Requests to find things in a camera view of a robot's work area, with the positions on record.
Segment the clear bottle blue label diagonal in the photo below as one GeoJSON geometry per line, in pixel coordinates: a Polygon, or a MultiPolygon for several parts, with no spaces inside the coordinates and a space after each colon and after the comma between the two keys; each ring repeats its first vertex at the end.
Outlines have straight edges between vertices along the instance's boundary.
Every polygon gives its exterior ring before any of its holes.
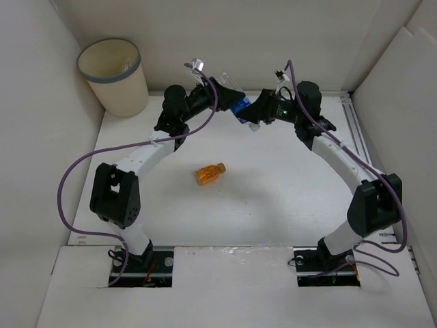
{"type": "MultiPolygon", "coordinates": [[[[243,89],[236,83],[236,81],[230,77],[226,72],[221,75],[220,84],[228,89],[243,92],[243,89]]],[[[256,132],[260,129],[260,125],[254,124],[247,120],[243,120],[237,117],[237,114],[246,109],[251,104],[251,101],[247,96],[245,96],[242,100],[240,100],[236,105],[230,107],[231,112],[236,117],[236,119],[244,126],[248,126],[253,132],[256,132]]]]}

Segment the orange bottle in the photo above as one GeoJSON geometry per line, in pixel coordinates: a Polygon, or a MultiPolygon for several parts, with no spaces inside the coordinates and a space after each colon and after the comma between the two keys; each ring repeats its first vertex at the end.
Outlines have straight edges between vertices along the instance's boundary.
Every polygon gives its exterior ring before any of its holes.
{"type": "Polygon", "coordinates": [[[205,186],[214,182],[221,174],[226,172],[226,167],[223,163],[216,165],[208,165],[198,169],[195,172],[195,178],[199,186],[205,186]]]}

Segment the clear bottle blue label horizontal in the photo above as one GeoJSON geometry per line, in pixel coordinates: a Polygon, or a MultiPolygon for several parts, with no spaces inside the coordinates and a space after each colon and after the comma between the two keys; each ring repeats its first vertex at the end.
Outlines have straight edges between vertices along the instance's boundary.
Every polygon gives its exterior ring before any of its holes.
{"type": "Polygon", "coordinates": [[[125,58],[121,63],[120,72],[121,73],[128,72],[131,68],[133,68],[135,63],[136,63],[136,59],[133,59],[131,57],[125,58]]]}

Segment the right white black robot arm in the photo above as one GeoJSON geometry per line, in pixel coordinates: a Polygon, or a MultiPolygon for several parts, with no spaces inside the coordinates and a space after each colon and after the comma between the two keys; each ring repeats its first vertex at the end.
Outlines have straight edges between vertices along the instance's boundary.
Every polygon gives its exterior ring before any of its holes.
{"type": "Polygon", "coordinates": [[[279,91],[262,90],[258,99],[239,109],[236,116],[252,124],[270,124],[275,120],[292,123],[299,140],[324,159],[348,186],[352,201],[346,220],[319,240],[315,253],[317,264],[331,269],[353,246],[403,221],[405,214],[400,177],[383,174],[345,146],[335,132],[335,125],[321,115],[321,103],[318,85],[303,81],[290,99],[282,98],[279,91]]]}

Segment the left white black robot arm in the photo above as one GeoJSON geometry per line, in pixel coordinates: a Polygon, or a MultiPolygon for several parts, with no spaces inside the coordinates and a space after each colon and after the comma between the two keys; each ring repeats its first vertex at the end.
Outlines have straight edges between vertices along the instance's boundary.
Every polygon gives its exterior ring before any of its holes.
{"type": "Polygon", "coordinates": [[[212,85],[197,85],[190,93],[180,85],[169,86],[151,134],[153,143],[136,148],[112,165],[102,163],[96,169],[90,210],[125,240],[121,259],[128,260],[138,271],[150,267],[153,253],[151,240],[136,222],[141,209],[141,179],[184,143],[191,118],[208,108],[226,111],[245,97],[243,92],[224,87],[216,79],[211,82],[212,85]]]}

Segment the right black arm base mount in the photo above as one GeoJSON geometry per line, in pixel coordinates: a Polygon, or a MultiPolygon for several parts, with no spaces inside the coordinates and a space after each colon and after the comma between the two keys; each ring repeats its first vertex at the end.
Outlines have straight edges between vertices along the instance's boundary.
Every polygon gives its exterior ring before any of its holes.
{"type": "Polygon", "coordinates": [[[287,264],[296,269],[299,287],[361,286],[351,249],[324,258],[317,247],[295,247],[287,264]]]}

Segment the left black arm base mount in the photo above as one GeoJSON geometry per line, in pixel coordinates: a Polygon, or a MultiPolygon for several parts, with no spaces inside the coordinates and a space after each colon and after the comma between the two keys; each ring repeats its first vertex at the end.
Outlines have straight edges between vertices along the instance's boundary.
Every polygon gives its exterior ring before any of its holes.
{"type": "Polygon", "coordinates": [[[112,288],[170,288],[173,281],[173,247],[155,247],[152,257],[141,264],[129,259],[124,272],[124,250],[121,247],[110,249],[111,259],[109,287],[112,288]]]}

